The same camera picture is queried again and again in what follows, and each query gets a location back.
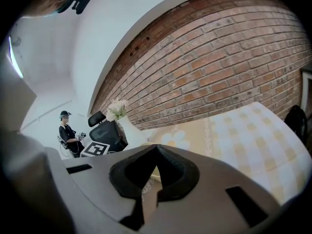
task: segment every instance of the office chair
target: office chair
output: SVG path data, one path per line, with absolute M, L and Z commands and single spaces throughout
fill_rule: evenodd
M 91 140 L 111 145 L 110 152 L 120 152 L 127 146 L 117 131 L 116 123 L 106 120 L 106 116 L 101 111 L 88 119 L 89 127 L 97 124 L 98 126 L 89 133 Z

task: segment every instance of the white wall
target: white wall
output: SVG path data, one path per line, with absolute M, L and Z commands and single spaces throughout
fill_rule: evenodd
M 154 19 L 187 0 L 91 0 L 81 15 L 71 77 L 88 114 L 112 65 Z
M 89 132 L 92 128 L 88 126 L 88 117 L 79 114 L 80 105 L 69 76 L 43 83 L 35 87 L 34 92 L 37 98 L 23 122 L 22 134 L 36 139 L 43 146 L 55 148 L 62 159 L 68 158 L 64 156 L 68 155 L 67 152 L 57 141 L 59 115 L 61 111 L 66 110 L 72 113 L 69 118 L 70 126 L 78 133 L 87 134 L 84 139 L 86 144 L 91 141 Z

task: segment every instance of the brick wall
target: brick wall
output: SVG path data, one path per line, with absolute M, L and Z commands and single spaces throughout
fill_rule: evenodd
M 304 29 L 280 0 L 190 0 L 127 46 L 92 113 L 126 99 L 129 119 L 147 129 L 259 101 L 284 118 L 300 105 L 299 68 L 311 60 Z

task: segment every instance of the headset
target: headset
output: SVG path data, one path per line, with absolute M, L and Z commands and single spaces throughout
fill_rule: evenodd
M 80 15 L 85 7 L 88 5 L 90 0 L 69 0 L 67 3 L 65 3 L 60 9 L 57 10 L 58 13 L 63 13 L 65 10 L 67 10 L 72 3 L 75 1 L 74 6 L 72 7 L 72 10 L 76 10 L 76 14 Z

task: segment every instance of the black rubber part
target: black rubber part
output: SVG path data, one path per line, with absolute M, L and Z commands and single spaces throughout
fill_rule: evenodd
M 92 166 L 86 164 L 86 165 L 81 165 L 81 166 L 69 167 L 69 168 L 66 168 L 66 170 L 68 171 L 69 174 L 74 174 L 74 173 L 82 172 L 84 170 L 88 170 L 91 168 Z
M 239 209 L 250 228 L 265 220 L 268 215 L 239 186 L 225 190 Z
M 121 196 L 141 198 L 142 189 L 156 166 L 163 187 L 158 192 L 158 202 L 183 198 L 199 180 L 199 169 L 193 162 L 162 145 L 148 146 L 116 163 L 110 169 L 109 179 Z

